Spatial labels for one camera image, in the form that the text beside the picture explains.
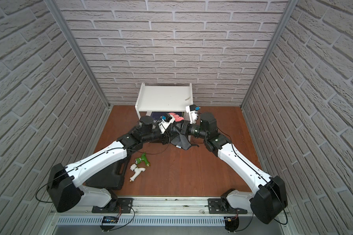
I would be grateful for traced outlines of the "white two-tier bookshelf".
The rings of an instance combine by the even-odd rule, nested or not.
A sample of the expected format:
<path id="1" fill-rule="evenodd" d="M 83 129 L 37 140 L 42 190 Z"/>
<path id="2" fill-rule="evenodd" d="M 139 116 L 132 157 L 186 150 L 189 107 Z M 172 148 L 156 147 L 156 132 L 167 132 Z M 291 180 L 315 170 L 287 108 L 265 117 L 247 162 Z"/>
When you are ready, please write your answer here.
<path id="1" fill-rule="evenodd" d="M 185 112 L 193 104 L 192 84 L 189 86 L 147 86 L 141 84 L 135 109 L 141 112 Z"/>

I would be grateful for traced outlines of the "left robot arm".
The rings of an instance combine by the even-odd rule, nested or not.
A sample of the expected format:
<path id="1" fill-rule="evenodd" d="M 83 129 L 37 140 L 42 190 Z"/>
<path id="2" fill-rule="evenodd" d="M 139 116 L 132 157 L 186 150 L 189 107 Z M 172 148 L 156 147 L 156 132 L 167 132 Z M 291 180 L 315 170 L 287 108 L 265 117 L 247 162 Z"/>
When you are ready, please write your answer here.
<path id="1" fill-rule="evenodd" d="M 84 186 L 83 183 L 113 163 L 141 150 L 144 143 L 160 142 L 170 137 L 168 127 L 174 121 L 171 114 L 162 117 L 160 122 L 143 116 L 128 133 L 93 155 L 67 166 L 54 165 L 46 191 L 56 211 L 66 212 L 75 206 L 105 207 L 112 200 L 108 190 Z"/>

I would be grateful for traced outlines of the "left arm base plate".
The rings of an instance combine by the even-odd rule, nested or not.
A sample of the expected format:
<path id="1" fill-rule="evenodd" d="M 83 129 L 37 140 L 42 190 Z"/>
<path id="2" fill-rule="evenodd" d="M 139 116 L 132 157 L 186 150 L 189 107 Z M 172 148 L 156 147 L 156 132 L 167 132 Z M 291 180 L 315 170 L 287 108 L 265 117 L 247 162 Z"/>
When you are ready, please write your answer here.
<path id="1" fill-rule="evenodd" d="M 94 206 L 92 209 L 92 213 L 131 213 L 133 198 L 124 197 L 112 199 L 106 206 L 100 208 L 98 206 Z"/>

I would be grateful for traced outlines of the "pink and grey cloth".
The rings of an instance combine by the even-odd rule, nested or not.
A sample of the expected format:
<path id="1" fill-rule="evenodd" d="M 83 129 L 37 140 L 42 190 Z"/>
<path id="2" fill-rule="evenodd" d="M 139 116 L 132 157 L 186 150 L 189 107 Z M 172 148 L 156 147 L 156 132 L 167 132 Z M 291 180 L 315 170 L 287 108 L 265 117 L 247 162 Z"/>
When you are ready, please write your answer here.
<path id="1" fill-rule="evenodd" d="M 198 144 L 191 144 L 187 136 L 180 134 L 180 125 L 178 124 L 178 122 L 189 120 L 185 120 L 183 117 L 177 115 L 176 113 L 169 114 L 172 114 L 174 116 L 175 121 L 173 122 L 172 127 L 176 128 L 178 131 L 178 136 L 172 141 L 171 144 L 183 150 L 188 150 L 193 146 L 199 147 Z"/>

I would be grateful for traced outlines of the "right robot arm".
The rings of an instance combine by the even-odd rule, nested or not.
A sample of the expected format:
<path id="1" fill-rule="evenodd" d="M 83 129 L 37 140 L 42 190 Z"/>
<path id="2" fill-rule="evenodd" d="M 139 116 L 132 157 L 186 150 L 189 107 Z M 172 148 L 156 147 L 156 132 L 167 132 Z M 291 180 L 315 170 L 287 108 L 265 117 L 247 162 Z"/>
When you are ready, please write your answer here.
<path id="1" fill-rule="evenodd" d="M 288 206 L 286 186 L 279 176 L 271 176 L 247 159 L 235 146 L 231 137 L 218 126 L 212 113 L 200 115 L 200 123 L 178 121 L 175 130 L 182 136 L 203 139 L 207 150 L 228 164 L 251 190 L 245 195 L 237 190 L 226 194 L 226 201 L 234 209 L 251 210 L 264 224 L 269 224 Z"/>

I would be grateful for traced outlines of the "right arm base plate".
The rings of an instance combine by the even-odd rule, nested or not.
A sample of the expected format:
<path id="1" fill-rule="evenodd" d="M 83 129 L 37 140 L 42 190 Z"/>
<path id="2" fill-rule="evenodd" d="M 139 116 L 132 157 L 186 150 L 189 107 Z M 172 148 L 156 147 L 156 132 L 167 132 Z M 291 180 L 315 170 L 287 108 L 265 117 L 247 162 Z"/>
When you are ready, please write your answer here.
<path id="1" fill-rule="evenodd" d="M 208 210 L 210 214 L 247 214 L 248 211 L 241 208 L 233 208 L 227 200 L 221 198 L 209 198 Z"/>

